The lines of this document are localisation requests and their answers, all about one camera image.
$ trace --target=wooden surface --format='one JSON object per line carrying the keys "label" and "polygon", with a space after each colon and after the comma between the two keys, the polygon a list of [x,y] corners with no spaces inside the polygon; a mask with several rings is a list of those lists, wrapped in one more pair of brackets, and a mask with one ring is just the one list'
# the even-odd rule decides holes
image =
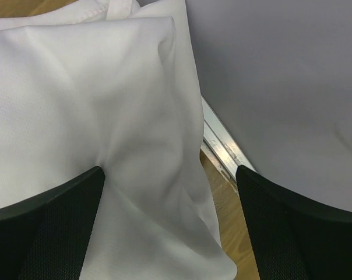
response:
{"label": "wooden surface", "polygon": [[200,161],[211,186],[219,219],[221,245],[238,267],[236,279],[258,280],[259,274],[241,201],[234,191],[236,186],[225,180],[203,152],[200,153]]}
{"label": "wooden surface", "polygon": [[[0,0],[0,18],[33,16],[63,7],[75,0]],[[224,251],[239,267],[237,279],[258,280],[240,199],[234,186],[228,183],[203,154],[200,159],[209,179]]]}

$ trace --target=white cloth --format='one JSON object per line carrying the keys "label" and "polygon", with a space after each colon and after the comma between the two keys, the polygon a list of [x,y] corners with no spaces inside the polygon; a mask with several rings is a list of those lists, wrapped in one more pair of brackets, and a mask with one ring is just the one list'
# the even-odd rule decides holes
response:
{"label": "white cloth", "polygon": [[202,94],[256,170],[352,211],[352,0],[187,5]]}
{"label": "white cloth", "polygon": [[235,277],[202,135],[183,0],[80,0],[0,19],[0,207],[100,165],[81,280]]}

